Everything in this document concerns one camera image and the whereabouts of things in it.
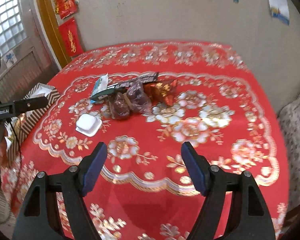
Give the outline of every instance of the white flower pattern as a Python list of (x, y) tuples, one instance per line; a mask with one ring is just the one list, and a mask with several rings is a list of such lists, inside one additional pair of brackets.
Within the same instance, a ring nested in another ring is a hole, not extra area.
[(231, 161), (231, 159), (224, 159), (223, 157), (219, 156), (217, 161), (211, 161), (211, 165), (217, 165), (224, 170), (231, 170), (231, 167), (228, 166)]
[(69, 113), (75, 112), (77, 115), (86, 114), (92, 108), (92, 104), (89, 99), (81, 99), (75, 105), (69, 107)]
[(181, 121), (184, 114), (185, 110), (179, 104), (168, 107), (163, 103), (158, 103), (152, 108), (152, 112), (146, 112), (142, 115), (147, 117), (147, 122), (158, 120), (161, 123), (175, 124)]
[(219, 92), (222, 96), (226, 98), (237, 98), (239, 96), (236, 89), (229, 87), (228, 85), (223, 85), (219, 88)]
[(197, 62), (199, 59), (196, 57), (192, 47), (179, 45), (178, 50), (174, 51), (175, 64), (193, 65), (193, 62)]
[(16, 200), (13, 201), (12, 211), (17, 212), (22, 204), (26, 193), (28, 192), (29, 187), (31, 186), (35, 176), (38, 173), (38, 170), (35, 169), (33, 161), (29, 161), (28, 165), (23, 164), (21, 166), (21, 160), (24, 160), (24, 156), (18, 156), (11, 168), (2, 168), (1, 167), (1, 180), (7, 180), (7, 183), (2, 188), (5, 198), (8, 203), (11, 202), (11, 197), (16, 194)]
[(206, 96), (203, 93), (197, 93), (195, 90), (182, 92), (177, 99), (177, 103), (187, 109), (203, 107), (206, 103)]
[(96, 117), (97, 119), (100, 119), (100, 120), (102, 119), (101, 114), (100, 114), (99, 111), (91, 111), (89, 113), (89, 115), (94, 116), (94, 117)]
[(49, 132), (51, 135), (55, 135), (61, 128), (62, 121), (60, 119), (53, 120), (49, 125)]
[(139, 48), (132, 48), (129, 51), (122, 53), (118, 59), (116, 65), (123, 65), (127, 66), (129, 62), (136, 62), (139, 60), (140, 49)]
[(198, 147), (199, 143), (205, 143), (209, 137), (208, 127), (197, 117), (186, 118), (177, 122), (172, 127), (171, 136), (180, 143), (189, 141), (193, 147)]
[(57, 195), (57, 204), (58, 204), (59, 217), (60, 217), (60, 220), (61, 220), (62, 228), (64, 230), (70, 232), (70, 234), (72, 235), (72, 231), (71, 231), (71, 228), (70, 228), (70, 223), (69, 223), (69, 220), (68, 220), (68, 215), (67, 215), (67, 212), (66, 212), (65, 203), (64, 203), (64, 200), (63, 200), (63, 194), (61, 192), (56, 192), (56, 195)]
[(207, 105), (199, 111), (199, 116), (208, 126), (219, 128), (228, 126), (232, 120), (230, 115), (233, 114), (234, 111), (228, 106), (218, 107), (217, 105)]
[(101, 116), (106, 119), (113, 118), (111, 115), (110, 107), (108, 105), (103, 105), (100, 109), (100, 112)]
[(286, 210), (287, 209), (286, 209), (285, 203), (280, 203), (279, 205), (277, 205), (278, 217), (277, 218), (272, 218), (272, 223), (273, 223), (276, 239), (279, 238), (279, 235), (281, 233), (281, 228), (282, 228), (283, 223), (284, 223)]
[(209, 66), (216, 64), (220, 55), (216, 52), (215, 49), (208, 48), (206, 51), (202, 52), (202, 57), (205, 58), (205, 62)]
[(77, 93), (81, 93), (82, 91), (86, 90), (88, 88), (88, 86), (89, 86), (89, 83), (78, 85), (74, 91), (76, 91)]
[(147, 234), (144, 234), (144, 233), (141, 236), (138, 236), (138, 239), (139, 240), (155, 240), (154, 238), (149, 237)]
[(254, 144), (249, 140), (237, 140), (236, 143), (232, 144), (232, 159), (240, 163), (240, 165), (250, 167), (251, 165), (255, 165), (252, 160), (255, 155), (255, 147)]
[(66, 102), (62, 101), (62, 102), (58, 105), (58, 108), (61, 109), (61, 108), (65, 105), (65, 103), (66, 103)]
[(195, 79), (191, 79), (189, 81), (189, 84), (193, 86), (199, 86), (202, 84), (202, 81), (200, 79), (195, 78)]
[(180, 235), (179, 228), (172, 226), (171, 224), (161, 224), (160, 235), (168, 236), (165, 240), (186, 240), (189, 236), (189, 232), (184, 233), (184, 237)]
[(146, 52), (143, 64), (152, 63), (159, 65), (159, 62), (167, 62), (169, 57), (166, 49), (167, 46), (154, 46), (150, 51)]
[(93, 203), (90, 206), (90, 213), (93, 215), (92, 222), (102, 240), (117, 240), (121, 238), (119, 230), (127, 224), (125, 221), (120, 218), (115, 221), (112, 217), (105, 219), (103, 208)]
[(118, 136), (108, 144), (108, 153), (124, 160), (130, 159), (139, 153), (140, 147), (133, 137)]
[(68, 149), (74, 149), (77, 146), (77, 143), (78, 139), (74, 136), (71, 136), (66, 140), (66, 147)]
[(94, 67), (102, 67), (103, 65), (109, 65), (115, 58), (116, 56), (118, 55), (118, 53), (120, 52), (121, 50), (117, 50), (117, 51), (109, 51), (107, 54), (103, 55), (100, 57), (100, 59), (98, 60), (98, 62), (96, 63), (95, 66), (93, 66), (92, 68)]

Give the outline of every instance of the striped box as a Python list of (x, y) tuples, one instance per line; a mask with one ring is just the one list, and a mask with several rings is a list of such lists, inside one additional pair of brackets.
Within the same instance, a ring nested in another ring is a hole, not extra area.
[(34, 88), (32, 88), (29, 93), (24, 97), (25, 99), (31, 98), (34, 92), (37, 91), (39, 87), (44, 87), (47, 89), (52, 90), (48, 95), (48, 105), (45, 108), (33, 110), (31, 115), (26, 119), (26, 122), (22, 124), (21, 130), (28, 135), (36, 123), (40, 120), (40, 118), (44, 115), (44, 113), (53, 105), (53, 103), (60, 97), (59, 92), (56, 90), (55, 87), (38, 83)]
[[(50, 89), (51, 92), (46, 96), (48, 99), (48, 105), (45, 108), (36, 109), (31, 112), (31, 115), (27, 117), (26, 122), (22, 123), (21, 127), (16, 130), (20, 145), (24, 142), (24, 140), (28, 137), (29, 133), (36, 125), (36, 123), (40, 120), (40, 118), (44, 115), (44, 113), (51, 107), (51, 105), (60, 97), (59, 92), (55, 87), (38, 83), (32, 88), (29, 93), (24, 97), (24, 99), (31, 98), (34, 92), (37, 91), (40, 87), (44, 87)], [(10, 165), (15, 161), (16, 156), (19, 153), (19, 145), (17, 140), (13, 140), (10, 148), (7, 151), (7, 157)]]

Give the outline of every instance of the glass block window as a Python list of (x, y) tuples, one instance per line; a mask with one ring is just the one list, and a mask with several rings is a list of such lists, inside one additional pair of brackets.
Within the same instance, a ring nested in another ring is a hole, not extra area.
[(21, 22), (18, 0), (0, 0), (0, 54), (3, 56), (23, 39), (26, 33)]

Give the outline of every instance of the black mount arm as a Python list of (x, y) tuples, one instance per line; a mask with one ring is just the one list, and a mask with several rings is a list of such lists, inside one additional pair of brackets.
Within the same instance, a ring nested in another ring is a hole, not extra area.
[(46, 97), (23, 99), (19, 101), (12, 101), (10, 103), (0, 104), (0, 123), (2, 122), (2, 120), (19, 116), (20, 114), (27, 111), (45, 108), (47, 105), (48, 99)]
[[(218, 239), (275, 240), (269, 210), (249, 171), (237, 175), (210, 166), (189, 142), (182, 144), (181, 155), (196, 190), (206, 196), (187, 240), (213, 239), (227, 191), (232, 191), (230, 213), (225, 233)], [(74, 239), (100, 240), (82, 197), (92, 191), (106, 158), (106, 145), (98, 143), (79, 166), (50, 176), (39, 172), (23, 202), (12, 239), (69, 239), (63, 233), (57, 205), (56, 192), (62, 192)]]

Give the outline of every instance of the red tablecloth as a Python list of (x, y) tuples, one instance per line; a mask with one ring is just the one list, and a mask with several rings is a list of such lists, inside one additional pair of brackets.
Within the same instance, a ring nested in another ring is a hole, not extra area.
[[(160, 79), (178, 79), (172, 107), (153, 105), (150, 112), (118, 121), (110, 117), (106, 103), (87, 100), (103, 74), (115, 83), (156, 71)], [(103, 238), (183, 240), (204, 201), (180, 156), (181, 143), (190, 141), (212, 164), (228, 172), (252, 172), (279, 233), (289, 188), (284, 142), (266, 95), (231, 47), (169, 41), (100, 48), (73, 60), (49, 85), (61, 97), (23, 143), (14, 213), (38, 171), (63, 172), (103, 141), (108, 159), (84, 199)], [(103, 122), (91, 138), (75, 130), (83, 113)], [(2, 170), (8, 200), (20, 159), (14, 165)], [(216, 236), (224, 231), (230, 198), (228, 194)], [(58, 205), (71, 236), (61, 194)]]

